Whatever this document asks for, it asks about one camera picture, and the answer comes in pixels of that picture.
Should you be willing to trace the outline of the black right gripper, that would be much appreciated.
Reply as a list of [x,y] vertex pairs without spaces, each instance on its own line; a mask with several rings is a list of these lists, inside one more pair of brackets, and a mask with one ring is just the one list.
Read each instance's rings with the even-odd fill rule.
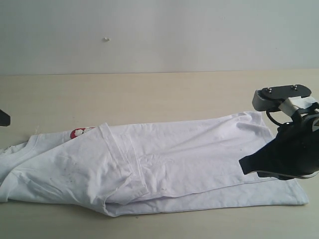
[[306,179],[319,171],[319,115],[277,128],[274,140],[239,160],[244,175],[274,176],[280,180]]

